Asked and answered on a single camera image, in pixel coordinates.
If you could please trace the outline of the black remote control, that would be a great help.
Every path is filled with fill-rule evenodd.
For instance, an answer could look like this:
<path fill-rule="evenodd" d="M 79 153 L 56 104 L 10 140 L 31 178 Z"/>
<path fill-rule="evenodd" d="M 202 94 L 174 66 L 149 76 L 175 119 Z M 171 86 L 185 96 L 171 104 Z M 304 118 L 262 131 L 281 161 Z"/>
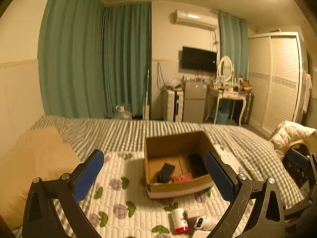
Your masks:
<path fill-rule="evenodd" d="M 188 155 L 194 178 L 208 175 L 202 157 L 198 153 Z"/>

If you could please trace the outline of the pink patterned card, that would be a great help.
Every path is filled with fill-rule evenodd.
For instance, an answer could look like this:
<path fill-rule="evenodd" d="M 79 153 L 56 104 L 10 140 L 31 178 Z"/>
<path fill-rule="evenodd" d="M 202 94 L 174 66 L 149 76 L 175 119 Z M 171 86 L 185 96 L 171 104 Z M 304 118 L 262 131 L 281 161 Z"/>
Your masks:
<path fill-rule="evenodd" d="M 171 180 L 174 183 L 180 183 L 180 182 L 188 182 L 192 179 L 193 177 L 191 173 L 185 173 L 185 174 L 173 176 Z"/>

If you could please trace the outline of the tan pillow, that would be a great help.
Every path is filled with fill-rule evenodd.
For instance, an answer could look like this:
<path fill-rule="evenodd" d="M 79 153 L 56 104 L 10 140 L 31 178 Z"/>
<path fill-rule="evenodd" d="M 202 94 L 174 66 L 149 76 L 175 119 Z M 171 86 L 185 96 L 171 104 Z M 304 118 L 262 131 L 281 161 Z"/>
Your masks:
<path fill-rule="evenodd" d="M 54 126 L 30 130 L 1 156 L 1 217 L 11 230 L 23 223 L 27 196 L 36 177 L 55 180 L 80 160 Z"/>

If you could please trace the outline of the grey checked blanket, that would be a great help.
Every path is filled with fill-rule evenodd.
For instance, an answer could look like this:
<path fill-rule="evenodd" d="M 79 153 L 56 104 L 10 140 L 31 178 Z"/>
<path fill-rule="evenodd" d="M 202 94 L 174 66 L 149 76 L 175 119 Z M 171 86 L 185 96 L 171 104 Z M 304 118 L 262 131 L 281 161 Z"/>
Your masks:
<path fill-rule="evenodd" d="M 194 131 L 203 131 L 213 145 L 220 149 L 223 161 L 236 173 L 254 180 L 272 177 L 276 180 L 287 207 L 302 200 L 303 195 L 276 155 L 272 143 L 253 132 L 237 126 L 165 121 L 68 119 L 43 116 L 34 129 L 54 126 L 70 144 L 81 161 L 94 149 L 107 152 L 143 152 L 145 139 Z"/>

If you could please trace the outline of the white tube red cap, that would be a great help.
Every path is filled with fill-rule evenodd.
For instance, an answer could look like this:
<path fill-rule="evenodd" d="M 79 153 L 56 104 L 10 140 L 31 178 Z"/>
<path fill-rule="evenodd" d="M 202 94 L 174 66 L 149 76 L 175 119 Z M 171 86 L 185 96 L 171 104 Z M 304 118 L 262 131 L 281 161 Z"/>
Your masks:
<path fill-rule="evenodd" d="M 175 234 L 183 234 L 189 231 L 184 209 L 177 208 L 171 213 Z"/>

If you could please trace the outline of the white puffy jacket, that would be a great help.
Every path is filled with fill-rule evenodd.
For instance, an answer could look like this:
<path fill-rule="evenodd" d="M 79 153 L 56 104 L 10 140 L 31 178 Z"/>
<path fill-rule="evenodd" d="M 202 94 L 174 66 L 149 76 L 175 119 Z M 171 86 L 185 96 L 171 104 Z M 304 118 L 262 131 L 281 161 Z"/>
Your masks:
<path fill-rule="evenodd" d="M 272 132 L 269 141 L 275 152 L 282 156 L 293 146 L 303 144 L 310 154 L 316 153 L 316 129 L 293 121 L 283 121 Z"/>

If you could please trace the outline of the brown cardboard box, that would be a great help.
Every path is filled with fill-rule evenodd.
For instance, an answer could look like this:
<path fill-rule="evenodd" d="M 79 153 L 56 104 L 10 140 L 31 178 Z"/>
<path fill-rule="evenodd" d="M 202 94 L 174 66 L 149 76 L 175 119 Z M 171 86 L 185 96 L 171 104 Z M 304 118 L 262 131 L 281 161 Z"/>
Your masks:
<path fill-rule="evenodd" d="M 215 152 L 207 134 L 203 131 L 156 136 L 145 139 L 146 189 L 151 199 L 165 199 L 190 195 L 214 185 L 210 174 L 194 178 L 188 155 L 198 153 L 204 161 L 207 152 Z M 188 182 L 158 183 L 157 175 L 163 165 L 175 166 L 173 176 L 191 173 Z"/>

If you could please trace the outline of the white dressing table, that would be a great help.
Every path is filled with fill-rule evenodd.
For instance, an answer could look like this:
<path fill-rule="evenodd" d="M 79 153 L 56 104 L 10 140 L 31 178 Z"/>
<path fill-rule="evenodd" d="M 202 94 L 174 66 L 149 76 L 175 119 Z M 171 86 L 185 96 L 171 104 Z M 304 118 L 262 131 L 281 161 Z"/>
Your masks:
<path fill-rule="evenodd" d="M 229 108 L 228 120 L 235 120 L 241 125 L 248 125 L 253 109 L 254 94 L 252 92 L 225 91 L 208 88 L 206 94 L 207 115 L 205 120 L 213 113 L 213 123 L 216 122 L 219 108 Z"/>

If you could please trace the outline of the silver mini fridge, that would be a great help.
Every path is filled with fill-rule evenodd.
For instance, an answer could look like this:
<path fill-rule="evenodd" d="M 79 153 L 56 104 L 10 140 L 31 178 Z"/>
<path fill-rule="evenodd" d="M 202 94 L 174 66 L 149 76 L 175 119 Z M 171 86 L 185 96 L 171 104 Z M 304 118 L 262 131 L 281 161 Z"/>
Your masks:
<path fill-rule="evenodd" d="M 184 102 L 183 102 L 183 121 L 188 123 L 203 122 L 206 85 L 202 81 L 182 81 Z"/>

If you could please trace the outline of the white suitcase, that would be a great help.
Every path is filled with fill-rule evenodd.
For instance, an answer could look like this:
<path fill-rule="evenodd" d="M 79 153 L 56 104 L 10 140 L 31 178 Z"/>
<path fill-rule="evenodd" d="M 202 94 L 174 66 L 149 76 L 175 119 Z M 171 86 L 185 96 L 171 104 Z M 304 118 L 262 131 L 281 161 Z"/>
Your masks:
<path fill-rule="evenodd" d="M 182 89 L 167 89 L 163 92 L 162 115 L 165 121 L 182 122 L 184 94 Z"/>

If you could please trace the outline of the white louvred wardrobe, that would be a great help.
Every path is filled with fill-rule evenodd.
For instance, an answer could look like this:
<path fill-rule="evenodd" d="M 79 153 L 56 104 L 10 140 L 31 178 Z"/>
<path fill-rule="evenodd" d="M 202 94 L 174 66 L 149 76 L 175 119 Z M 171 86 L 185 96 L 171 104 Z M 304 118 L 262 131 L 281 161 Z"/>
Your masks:
<path fill-rule="evenodd" d="M 266 136 L 283 121 L 297 121 L 302 106 L 303 57 L 297 32 L 249 38 L 248 80 L 254 94 L 250 124 Z"/>

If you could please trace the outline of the large teal curtain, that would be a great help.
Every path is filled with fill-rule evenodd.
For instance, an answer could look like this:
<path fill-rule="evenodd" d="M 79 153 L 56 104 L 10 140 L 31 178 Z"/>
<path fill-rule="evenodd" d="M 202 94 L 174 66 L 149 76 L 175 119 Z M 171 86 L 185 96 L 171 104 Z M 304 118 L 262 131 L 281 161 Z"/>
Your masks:
<path fill-rule="evenodd" d="M 140 116 L 152 52 L 152 5 L 48 0 L 38 60 L 47 115 L 109 118 L 117 105 Z"/>

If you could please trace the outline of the narrow teal curtain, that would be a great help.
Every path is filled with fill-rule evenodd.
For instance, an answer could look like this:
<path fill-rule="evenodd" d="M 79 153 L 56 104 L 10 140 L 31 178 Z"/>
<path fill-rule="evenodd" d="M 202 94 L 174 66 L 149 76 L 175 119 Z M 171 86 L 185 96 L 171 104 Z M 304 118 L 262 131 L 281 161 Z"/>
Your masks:
<path fill-rule="evenodd" d="M 247 79 L 249 59 L 248 23 L 244 19 L 219 12 L 221 56 L 228 56 L 234 66 L 234 76 Z"/>

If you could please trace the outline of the white air conditioner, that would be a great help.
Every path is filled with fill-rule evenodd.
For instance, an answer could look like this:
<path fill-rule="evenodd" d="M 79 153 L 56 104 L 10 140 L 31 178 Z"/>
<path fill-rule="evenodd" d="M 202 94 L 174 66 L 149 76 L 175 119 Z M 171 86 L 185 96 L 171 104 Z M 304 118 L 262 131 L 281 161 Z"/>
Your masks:
<path fill-rule="evenodd" d="M 174 18 L 176 24 L 189 25 L 212 31 L 218 27 L 218 20 L 216 18 L 188 11 L 176 10 Z"/>

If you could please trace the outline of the black wall television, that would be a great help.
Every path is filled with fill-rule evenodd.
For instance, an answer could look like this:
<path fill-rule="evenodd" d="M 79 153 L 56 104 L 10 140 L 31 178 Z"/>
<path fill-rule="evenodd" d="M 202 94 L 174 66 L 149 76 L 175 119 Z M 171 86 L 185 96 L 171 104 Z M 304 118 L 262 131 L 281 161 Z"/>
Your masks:
<path fill-rule="evenodd" d="M 183 46 L 181 67 L 182 69 L 216 73 L 217 53 Z"/>

